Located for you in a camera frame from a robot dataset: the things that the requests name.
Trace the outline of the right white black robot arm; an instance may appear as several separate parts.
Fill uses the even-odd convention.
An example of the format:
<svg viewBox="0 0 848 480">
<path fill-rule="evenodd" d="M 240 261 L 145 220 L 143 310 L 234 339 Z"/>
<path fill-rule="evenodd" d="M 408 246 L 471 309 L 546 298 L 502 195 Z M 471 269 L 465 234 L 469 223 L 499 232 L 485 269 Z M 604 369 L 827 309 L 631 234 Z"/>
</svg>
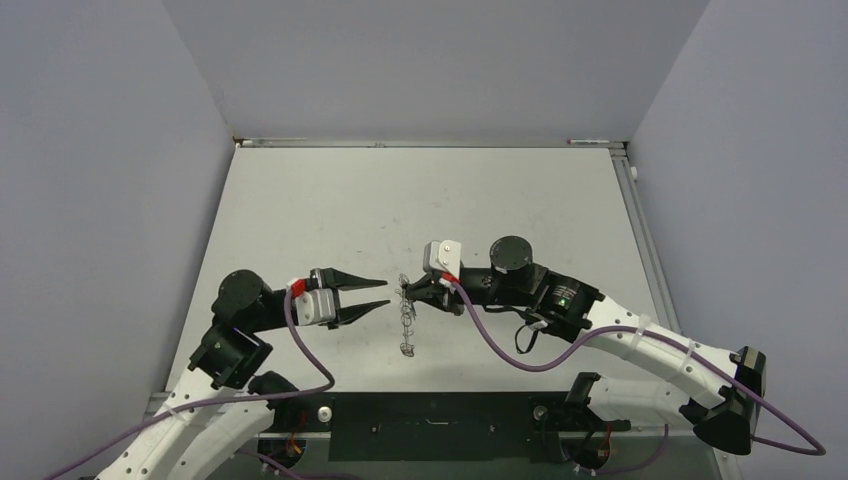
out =
<svg viewBox="0 0 848 480">
<path fill-rule="evenodd" d="M 691 426 L 721 451 L 748 455 L 765 393 L 766 356 L 745 346 L 712 347 L 675 333 L 617 303 L 598 288 L 557 273 L 533 259 L 519 236 L 496 240 L 485 268 L 464 265 L 457 241 L 426 245 L 424 275 L 401 290 L 412 303 L 454 315 L 477 309 L 515 313 L 534 334 L 550 335 L 607 352 L 652 375 L 652 381 L 584 375 L 586 386 L 567 397 L 565 414 L 579 428 L 597 421 L 641 421 Z"/>
</svg>

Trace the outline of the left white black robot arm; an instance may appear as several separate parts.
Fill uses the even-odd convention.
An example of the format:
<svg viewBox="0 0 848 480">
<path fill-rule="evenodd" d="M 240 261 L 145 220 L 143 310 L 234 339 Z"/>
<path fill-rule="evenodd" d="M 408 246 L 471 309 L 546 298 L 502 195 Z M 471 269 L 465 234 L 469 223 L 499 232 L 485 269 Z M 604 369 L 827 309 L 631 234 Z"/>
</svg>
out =
<svg viewBox="0 0 848 480">
<path fill-rule="evenodd" d="M 340 292 L 384 286 L 333 268 L 316 268 L 279 290 L 251 270 L 226 276 L 212 304 L 211 327 L 190 355 L 169 397 L 153 418 L 131 432 L 132 442 L 101 479 L 206 479 L 248 440 L 296 421 L 298 397 L 305 391 L 260 369 L 273 347 L 260 333 L 286 329 L 326 383 L 335 379 L 306 347 L 299 328 L 349 325 L 384 301 L 342 306 Z"/>
</svg>

